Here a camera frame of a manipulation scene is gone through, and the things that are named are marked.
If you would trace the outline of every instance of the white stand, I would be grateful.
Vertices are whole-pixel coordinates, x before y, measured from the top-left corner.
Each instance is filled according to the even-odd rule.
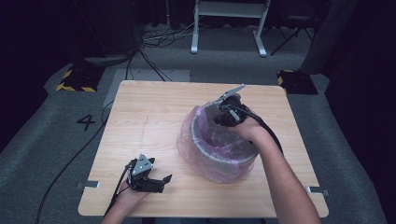
[[[199,16],[223,16],[223,17],[244,17],[244,18],[261,18],[259,30],[253,31],[257,48],[262,57],[267,56],[262,39],[262,27],[267,17],[268,8],[271,0],[266,0],[265,4],[247,4],[247,3],[227,3],[227,2],[206,2],[195,0],[194,11],[194,32],[192,34],[191,53],[198,52],[198,35],[199,35]]]

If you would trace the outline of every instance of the plastic bag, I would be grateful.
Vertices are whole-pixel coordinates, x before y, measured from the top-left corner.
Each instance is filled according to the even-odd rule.
[[[177,138],[180,155],[194,170],[219,183],[233,183],[253,168],[259,154],[253,144],[213,121],[216,103],[196,106]]]

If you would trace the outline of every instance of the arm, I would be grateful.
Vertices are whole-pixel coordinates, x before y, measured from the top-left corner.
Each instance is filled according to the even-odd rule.
[[[252,118],[230,130],[252,141],[259,150],[279,223],[321,223],[318,211],[271,135]]]
[[[149,195],[147,192],[132,190],[125,181],[122,182],[120,190],[116,202],[102,219],[101,224],[121,224],[132,213],[137,204]]]

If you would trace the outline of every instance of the table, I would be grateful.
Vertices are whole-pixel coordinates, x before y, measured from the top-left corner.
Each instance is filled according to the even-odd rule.
[[[220,97],[234,84],[122,81],[94,159],[78,211],[102,216],[124,166],[145,154],[156,161],[150,178],[172,174],[163,193],[150,194],[131,217],[275,217],[260,158],[239,181],[219,184],[198,175],[179,155],[177,136],[196,105]],[[304,186],[319,186],[289,102],[278,86],[247,85],[242,103],[259,114],[276,133],[285,157]],[[322,194],[309,194],[321,217],[329,214]]]
[[[261,34],[270,3],[271,0],[265,0],[264,4],[207,2],[195,0],[194,31],[192,34],[191,53],[198,52],[199,16],[222,16],[260,18],[259,29],[257,31],[253,31],[253,35],[260,55],[262,57],[267,56],[267,52],[262,44]]]

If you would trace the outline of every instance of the printed number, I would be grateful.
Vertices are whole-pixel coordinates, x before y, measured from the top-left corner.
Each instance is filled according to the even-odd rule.
[[[87,130],[88,130],[88,127],[90,126],[90,124],[95,123],[95,121],[92,121],[92,115],[87,115],[87,116],[85,116],[84,118],[79,119],[79,120],[77,121],[77,123],[85,124],[85,129],[84,129],[84,131],[87,131]]]

